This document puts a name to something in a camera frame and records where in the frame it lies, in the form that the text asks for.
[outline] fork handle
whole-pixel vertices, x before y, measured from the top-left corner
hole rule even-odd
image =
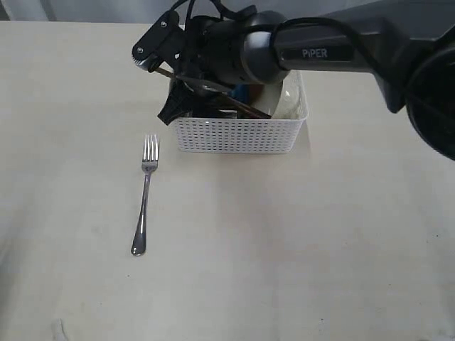
[[[144,178],[144,190],[142,191],[142,204],[139,219],[137,221],[136,233],[134,234],[131,253],[134,256],[141,256],[145,253],[147,245],[147,201],[149,199],[150,174]]]

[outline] fork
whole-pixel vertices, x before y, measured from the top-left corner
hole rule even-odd
[[[147,244],[147,201],[149,199],[150,175],[158,168],[159,142],[155,134],[145,136],[144,151],[142,155],[142,171],[145,174],[144,190],[142,191],[141,212],[134,234],[131,253],[141,256],[145,253]]]

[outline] table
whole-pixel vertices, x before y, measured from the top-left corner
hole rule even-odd
[[[455,163],[371,75],[305,72],[290,154],[181,153],[168,80],[131,61],[146,29],[0,23],[0,340],[52,340],[56,318],[70,341],[455,334]]]

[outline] white plastic basket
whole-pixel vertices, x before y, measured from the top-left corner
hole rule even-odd
[[[298,72],[298,119],[175,120],[178,148],[199,153],[288,153],[308,116],[304,83]]]

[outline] robotic arm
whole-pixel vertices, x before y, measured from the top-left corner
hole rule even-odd
[[[455,160],[454,0],[386,0],[289,21],[211,1],[229,20],[188,16],[182,30],[172,8],[134,45],[135,63],[153,72],[167,62],[196,102],[238,84],[279,82],[290,70],[371,72],[387,108],[406,106],[419,135]]]

